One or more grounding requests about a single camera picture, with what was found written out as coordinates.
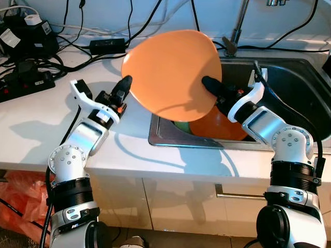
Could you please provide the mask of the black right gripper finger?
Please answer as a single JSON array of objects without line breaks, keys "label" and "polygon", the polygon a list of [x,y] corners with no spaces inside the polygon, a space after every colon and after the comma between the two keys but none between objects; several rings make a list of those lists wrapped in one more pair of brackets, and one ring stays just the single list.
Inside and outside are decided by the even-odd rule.
[{"label": "black right gripper finger", "polygon": [[225,93],[227,93],[227,87],[220,80],[216,80],[211,76],[204,76],[202,84],[215,98],[224,97]]}]

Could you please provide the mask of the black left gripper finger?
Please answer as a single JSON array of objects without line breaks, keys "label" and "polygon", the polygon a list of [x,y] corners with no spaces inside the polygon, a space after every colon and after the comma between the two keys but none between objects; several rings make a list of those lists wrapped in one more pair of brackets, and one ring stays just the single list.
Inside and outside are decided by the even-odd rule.
[{"label": "black left gripper finger", "polygon": [[127,75],[118,81],[114,87],[114,102],[124,102],[126,97],[130,93],[130,87],[132,84],[132,76]]}]

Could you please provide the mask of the orange plastic bowl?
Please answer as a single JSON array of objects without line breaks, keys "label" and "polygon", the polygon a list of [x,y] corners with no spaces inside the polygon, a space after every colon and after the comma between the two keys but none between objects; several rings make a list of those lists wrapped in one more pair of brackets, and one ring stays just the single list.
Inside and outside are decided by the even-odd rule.
[{"label": "orange plastic bowl", "polygon": [[221,140],[241,141],[248,134],[242,129],[241,123],[230,122],[229,119],[217,108],[200,118],[189,123],[192,135]]}]

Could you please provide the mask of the orange plastic plate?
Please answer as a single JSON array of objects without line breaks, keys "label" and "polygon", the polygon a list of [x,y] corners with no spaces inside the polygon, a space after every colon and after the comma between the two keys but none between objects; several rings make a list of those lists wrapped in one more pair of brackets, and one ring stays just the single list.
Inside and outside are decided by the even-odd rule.
[{"label": "orange plastic plate", "polygon": [[126,55],[122,76],[130,76],[130,92],[142,106],[161,118],[191,122],[203,118],[216,98],[205,89],[204,76],[222,79],[213,41],[196,30],[152,36]]}]

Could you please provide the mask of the white kitchen cabinet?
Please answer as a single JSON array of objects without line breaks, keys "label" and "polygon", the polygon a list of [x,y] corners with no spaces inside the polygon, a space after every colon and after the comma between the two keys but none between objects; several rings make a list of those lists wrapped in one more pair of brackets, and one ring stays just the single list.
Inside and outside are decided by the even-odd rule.
[{"label": "white kitchen cabinet", "polygon": [[253,238],[258,212],[266,205],[218,198],[212,182],[109,175],[92,175],[91,182],[100,220],[115,227]]}]

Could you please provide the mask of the metal sink faucet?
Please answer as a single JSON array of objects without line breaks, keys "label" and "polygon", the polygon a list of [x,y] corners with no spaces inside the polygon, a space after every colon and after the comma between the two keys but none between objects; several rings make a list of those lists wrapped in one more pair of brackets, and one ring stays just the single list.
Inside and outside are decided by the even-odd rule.
[{"label": "metal sink faucet", "polygon": [[224,54],[227,57],[235,57],[236,53],[238,52],[238,42],[242,33],[242,24],[244,22],[249,4],[250,0],[242,0],[242,4],[238,12],[238,18],[230,39],[225,36],[222,37],[222,42],[225,46]]}]

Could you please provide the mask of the black power adapter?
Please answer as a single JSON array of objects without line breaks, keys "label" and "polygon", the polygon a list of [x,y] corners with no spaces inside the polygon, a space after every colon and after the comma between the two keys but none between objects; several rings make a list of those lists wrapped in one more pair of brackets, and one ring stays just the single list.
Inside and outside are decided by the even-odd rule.
[{"label": "black power adapter", "polygon": [[92,40],[88,45],[92,55],[125,53],[126,42],[123,38]]}]

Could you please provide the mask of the green plastic plate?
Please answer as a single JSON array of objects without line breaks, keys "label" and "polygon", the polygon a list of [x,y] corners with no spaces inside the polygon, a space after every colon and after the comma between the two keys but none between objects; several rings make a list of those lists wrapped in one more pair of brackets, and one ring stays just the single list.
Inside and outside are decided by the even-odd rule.
[{"label": "green plastic plate", "polygon": [[192,130],[190,127],[189,122],[172,122],[173,125],[175,125],[176,128],[184,132],[185,134],[191,134],[192,135]]}]

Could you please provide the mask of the stainless steel sink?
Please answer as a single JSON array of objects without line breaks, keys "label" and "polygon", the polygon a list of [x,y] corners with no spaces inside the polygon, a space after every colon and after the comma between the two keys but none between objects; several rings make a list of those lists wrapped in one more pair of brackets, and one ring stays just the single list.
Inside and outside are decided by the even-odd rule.
[{"label": "stainless steel sink", "polygon": [[[331,142],[331,91],[328,83],[300,58],[289,57],[221,57],[222,80],[246,87],[252,64],[257,61],[267,69],[267,80],[272,89],[288,106],[304,114],[322,137],[322,151],[330,154]],[[152,146],[194,147],[207,149],[268,151],[269,147],[248,136],[243,140],[223,140],[202,137],[185,132],[167,119],[152,116],[148,137]]]}]

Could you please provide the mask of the black power strip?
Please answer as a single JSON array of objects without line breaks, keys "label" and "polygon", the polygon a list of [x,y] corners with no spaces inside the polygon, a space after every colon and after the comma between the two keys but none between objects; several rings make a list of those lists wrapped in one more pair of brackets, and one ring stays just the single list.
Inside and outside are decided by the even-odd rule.
[{"label": "black power strip", "polygon": [[0,80],[0,102],[11,101],[54,87],[56,84],[49,71],[10,73]]}]

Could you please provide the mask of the black charger box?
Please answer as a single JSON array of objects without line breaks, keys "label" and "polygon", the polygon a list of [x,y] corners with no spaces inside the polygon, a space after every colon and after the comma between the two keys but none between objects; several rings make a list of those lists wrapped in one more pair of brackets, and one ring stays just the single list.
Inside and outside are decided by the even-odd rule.
[{"label": "black charger box", "polygon": [[0,54],[10,60],[26,56],[52,56],[59,49],[57,38],[48,21],[34,25],[0,24]]}]

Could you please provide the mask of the white plug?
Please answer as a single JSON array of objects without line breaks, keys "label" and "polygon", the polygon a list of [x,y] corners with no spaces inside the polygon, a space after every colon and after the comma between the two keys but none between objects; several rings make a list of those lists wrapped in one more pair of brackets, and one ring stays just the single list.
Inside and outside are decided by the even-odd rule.
[{"label": "white plug", "polygon": [[43,20],[41,19],[39,14],[29,14],[24,17],[24,21],[27,26],[35,26],[40,25]]}]

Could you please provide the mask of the orange plastic bag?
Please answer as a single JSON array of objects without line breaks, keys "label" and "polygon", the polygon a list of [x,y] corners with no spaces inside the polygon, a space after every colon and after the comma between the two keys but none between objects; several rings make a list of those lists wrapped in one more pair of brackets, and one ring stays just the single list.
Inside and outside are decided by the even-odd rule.
[{"label": "orange plastic bag", "polygon": [[5,179],[7,182],[0,182],[0,200],[6,201],[23,215],[17,215],[0,203],[0,227],[40,241],[42,229],[32,222],[42,225],[47,217],[45,173],[9,170]]}]

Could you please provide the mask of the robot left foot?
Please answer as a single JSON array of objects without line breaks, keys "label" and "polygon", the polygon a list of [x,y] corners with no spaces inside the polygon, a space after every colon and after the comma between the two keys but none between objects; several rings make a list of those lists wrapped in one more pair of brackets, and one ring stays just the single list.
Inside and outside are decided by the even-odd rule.
[{"label": "robot left foot", "polygon": [[149,248],[149,244],[140,236],[126,239],[119,248]]}]

